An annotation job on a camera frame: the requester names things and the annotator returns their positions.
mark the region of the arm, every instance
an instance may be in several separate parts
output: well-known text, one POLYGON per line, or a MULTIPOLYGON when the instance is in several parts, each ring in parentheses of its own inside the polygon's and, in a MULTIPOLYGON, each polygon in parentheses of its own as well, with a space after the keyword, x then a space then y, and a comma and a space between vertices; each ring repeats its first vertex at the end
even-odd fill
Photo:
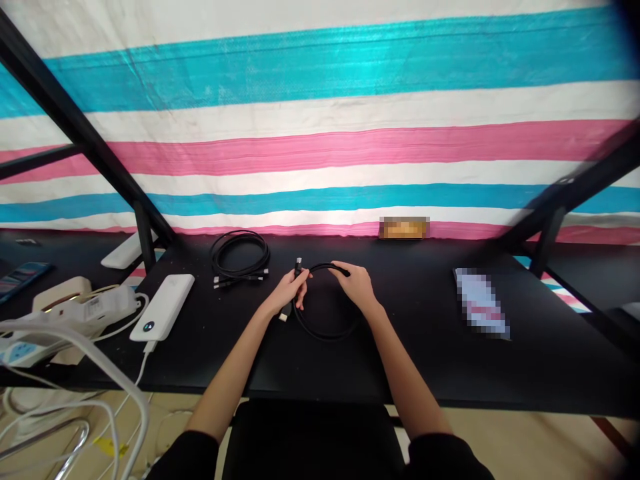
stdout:
POLYGON ((329 271, 367 319, 385 368, 391 396, 411 440, 425 433, 452 433, 449 422, 396 335, 387 312, 376 300, 367 270, 334 261, 351 274, 329 271))
POLYGON ((249 372, 271 318, 298 293, 297 306, 307 292, 308 270, 294 279, 293 270, 282 277, 268 298, 258 307, 233 350, 198 402, 185 430, 200 431, 222 442, 231 422, 249 372))

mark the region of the striped tarp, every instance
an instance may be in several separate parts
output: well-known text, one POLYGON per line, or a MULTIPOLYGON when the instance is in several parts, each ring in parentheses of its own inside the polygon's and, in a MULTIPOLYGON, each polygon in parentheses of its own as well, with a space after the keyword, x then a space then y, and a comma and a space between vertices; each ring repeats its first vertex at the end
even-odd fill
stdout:
MULTIPOLYGON (((488 238, 640 113, 597 0, 0 0, 175 230, 488 238)), ((62 145, 0 69, 0 162, 62 145)), ((640 173, 561 241, 640 242, 640 173)), ((82 156, 0 182, 0 227, 131 231, 82 156)))

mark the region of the hand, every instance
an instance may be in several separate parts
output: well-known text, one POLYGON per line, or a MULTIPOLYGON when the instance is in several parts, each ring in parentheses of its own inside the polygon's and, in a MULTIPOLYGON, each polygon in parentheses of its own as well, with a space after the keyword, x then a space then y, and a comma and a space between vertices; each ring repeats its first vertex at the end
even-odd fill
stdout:
POLYGON ((338 279, 338 282, 340 282, 342 290, 345 291, 351 301, 354 302, 362 312, 369 307, 378 305, 378 300, 373 294, 371 278, 369 278, 369 273, 366 268, 336 260, 331 263, 337 267, 344 268, 344 270, 350 273, 350 276, 345 277, 338 270, 329 269, 333 276, 338 279))
POLYGON ((307 278, 313 278, 313 275, 309 274, 309 270, 302 269, 298 278, 295 278, 295 274, 293 270, 291 270, 288 274, 282 277, 278 286, 271 292, 267 299, 262 302, 260 308, 264 309, 269 314, 269 318, 271 318, 297 294, 298 299, 295 306, 300 310, 304 310, 302 300, 305 298, 305 294, 307 293, 307 278))

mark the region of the forearm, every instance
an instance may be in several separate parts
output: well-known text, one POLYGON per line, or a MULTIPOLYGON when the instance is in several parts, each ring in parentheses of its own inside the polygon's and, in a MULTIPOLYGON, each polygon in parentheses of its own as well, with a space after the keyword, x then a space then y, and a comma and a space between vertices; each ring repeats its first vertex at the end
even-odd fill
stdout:
POLYGON ((222 442, 272 316, 272 312, 258 308, 200 398, 186 430, 201 431, 218 440, 218 444, 222 442))
POLYGON ((449 422, 398 338, 382 305, 363 311, 387 374, 393 401, 411 440, 425 433, 452 433, 449 422))

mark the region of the blurred box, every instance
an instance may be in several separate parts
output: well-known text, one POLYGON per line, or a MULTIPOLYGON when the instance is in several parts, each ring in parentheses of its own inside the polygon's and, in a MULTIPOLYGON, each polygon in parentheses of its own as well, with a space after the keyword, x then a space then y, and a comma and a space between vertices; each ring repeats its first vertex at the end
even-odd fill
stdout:
POLYGON ((428 217, 380 217, 382 239, 423 239, 429 236, 428 217))

